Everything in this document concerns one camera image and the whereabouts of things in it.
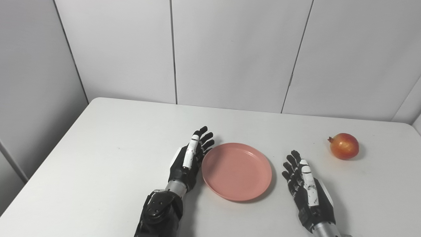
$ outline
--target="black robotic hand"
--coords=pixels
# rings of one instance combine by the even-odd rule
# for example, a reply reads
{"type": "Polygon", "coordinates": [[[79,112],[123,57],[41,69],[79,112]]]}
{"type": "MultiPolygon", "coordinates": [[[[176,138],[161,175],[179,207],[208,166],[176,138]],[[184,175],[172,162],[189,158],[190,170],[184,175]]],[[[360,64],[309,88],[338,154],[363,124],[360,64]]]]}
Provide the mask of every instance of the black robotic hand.
{"type": "Polygon", "coordinates": [[[210,147],[215,144],[215,141],[211,139],[213,133],[205,134],[207,131],[208,127],[206,126],[195,131],[190,142],[178,150],[177,158],[170,168],[168,181],[181,181],[186,185],[187,192],[194,188],[203,158],[211,150],[210,147]]]}
{"type": "Polygon", "coordinates": [[[282,175],[297,205],[301,224],[316,236],[340,237],[335,226],[333,202],[323,183],[313,178],[309,164],[297,151],[292,151],[287,160],[282,175]]]}
{"type": "Polygon", "coordinates": [[[183,196],[196,184],[205,154],[215,143],[205,126],[177,151],[165,189],[153,191],[145,201],[134,237],[175,237],[183,216],[183,196]]]}

